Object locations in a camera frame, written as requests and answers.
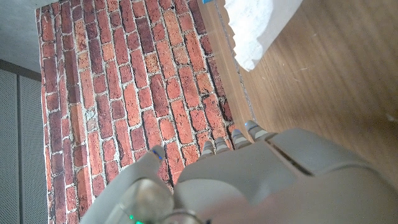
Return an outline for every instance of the wooden floor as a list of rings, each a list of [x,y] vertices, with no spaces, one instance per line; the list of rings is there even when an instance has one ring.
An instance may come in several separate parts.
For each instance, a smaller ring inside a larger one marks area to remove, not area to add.
[[[398,189],[398,1],[304,0],[251,72],[233,60],[223,6],[200,9],[237,127],[313,131]]]

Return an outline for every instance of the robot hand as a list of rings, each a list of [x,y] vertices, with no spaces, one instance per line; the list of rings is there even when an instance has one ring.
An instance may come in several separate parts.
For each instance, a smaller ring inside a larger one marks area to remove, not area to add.
[[[232,132],[206,142],[172,194],[156,176],[156,146],[125,168],[81,223],[398,223],[398,194],[355,153],[302,129],[269,133],[252,121],[253,142]]]

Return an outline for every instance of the white cloth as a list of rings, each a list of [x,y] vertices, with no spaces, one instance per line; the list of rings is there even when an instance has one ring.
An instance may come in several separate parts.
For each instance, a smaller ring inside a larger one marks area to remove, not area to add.
[[[226,0],[229,26],[234,32],[235,59],[253,70],[268,47],[299,8],[302,0]]]

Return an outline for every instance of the gray wall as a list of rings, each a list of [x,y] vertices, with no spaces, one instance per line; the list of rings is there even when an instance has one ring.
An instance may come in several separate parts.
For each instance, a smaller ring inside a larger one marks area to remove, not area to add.
[[[0,1],[0,59],[40,73],[35,9],[52,2]]]
[[[47,223],[41,83],[0,70],[0,223]]]

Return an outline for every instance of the brick wall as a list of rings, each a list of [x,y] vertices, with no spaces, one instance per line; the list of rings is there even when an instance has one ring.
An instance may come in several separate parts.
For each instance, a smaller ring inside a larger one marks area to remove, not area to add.
[[[77,223],[150,147],[170,188],[233,120],[195,0],[70,0],[36,10],[49,223]]]

